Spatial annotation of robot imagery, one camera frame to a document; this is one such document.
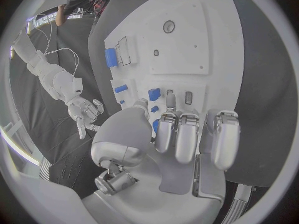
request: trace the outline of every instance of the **robotic arm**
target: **robotic arm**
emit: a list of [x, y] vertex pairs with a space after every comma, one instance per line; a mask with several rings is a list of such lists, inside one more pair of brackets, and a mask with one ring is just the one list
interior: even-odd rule
[[98, 100], [93, 100], [95, 106], [80, 96], [83, 91], [81, 78], [56, 64], [47, 62], [45, 55], [36, 50], [28, 35], [22, 30], [12, 47], [19, 57], [27, 64], [28, 70], [39, 77], [41, 85], [55, 99], [62, 100], [68, 106], [68, 113], [76, 121], [80, 139], [84, 139], [86, 128], [98, 131], [99, 126], [92, 123], [99, 114], [104, 112], [104, 106]]

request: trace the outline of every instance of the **blue switch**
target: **blue switch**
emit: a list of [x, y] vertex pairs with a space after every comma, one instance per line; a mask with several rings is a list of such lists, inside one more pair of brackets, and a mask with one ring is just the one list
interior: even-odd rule
[[116, 51], [114, 48], [105, 50], [105, 58], [108, 67], [118, 66]]
[[149, 100], [150, 101], [156, 101], [161, 96], [160, 89], [151, 89], [149, 90]]
[[153, 130], [154, 130], [155, 133], [157, 133], [158, 126], [159, 126], [159, 119], [156, 119], [156, 120], [152, 123], [152, 128], [153, 128]]
[[158, 106], [154, 106], [152, 109], [151, 109], [151, 112], [152, 113], [155, 113], [159, 110], [159, 107]]
[[114, 91], [115, 91], [115, 93], [119, 93], [119, 92], [125, 91], [127, 89], [128, 89], [128, 86], [127, 85], [123, 85], [123, 86], [118, 86], [118, 87], [114, 88]]

